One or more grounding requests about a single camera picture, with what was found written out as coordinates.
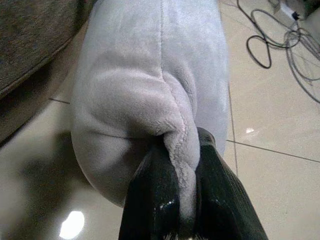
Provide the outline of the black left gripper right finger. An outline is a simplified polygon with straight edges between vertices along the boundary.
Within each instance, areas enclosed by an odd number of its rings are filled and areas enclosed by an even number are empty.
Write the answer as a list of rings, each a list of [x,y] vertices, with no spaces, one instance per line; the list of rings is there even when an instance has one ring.
[[[243,184],[218,153],[213,135],[202,127],[197,132],[200,159],[195,171],[194,234],[207,240],[266,240]]]

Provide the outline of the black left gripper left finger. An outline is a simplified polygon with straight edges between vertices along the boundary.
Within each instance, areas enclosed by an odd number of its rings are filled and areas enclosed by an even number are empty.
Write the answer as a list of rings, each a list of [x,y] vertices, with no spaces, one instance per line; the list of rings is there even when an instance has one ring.
[[[163,144],[154,144],[130,181],[121,219],[123,240],[174,240],[179,231],[178,178]]]

